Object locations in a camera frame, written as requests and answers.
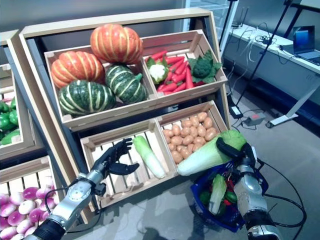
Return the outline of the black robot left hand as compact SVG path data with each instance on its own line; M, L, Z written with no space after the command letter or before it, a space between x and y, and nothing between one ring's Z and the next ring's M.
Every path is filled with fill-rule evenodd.
M108 174L126 176L134 173L139 168L139 163L124 164L118 162L121 156L129 153L129 150L132 148L132 144L132 138L125 138L110 147L98 160L95 161L90 173L101 175L101 180L105 179Z

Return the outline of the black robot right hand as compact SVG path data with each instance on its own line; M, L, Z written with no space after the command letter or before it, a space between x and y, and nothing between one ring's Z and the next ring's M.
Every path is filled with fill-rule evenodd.
M241 173L253 173L256 164L256 158L252 147L245 143L240 150L228 145L219 137L216 146L220 152L230 157L234 161L234 165Z

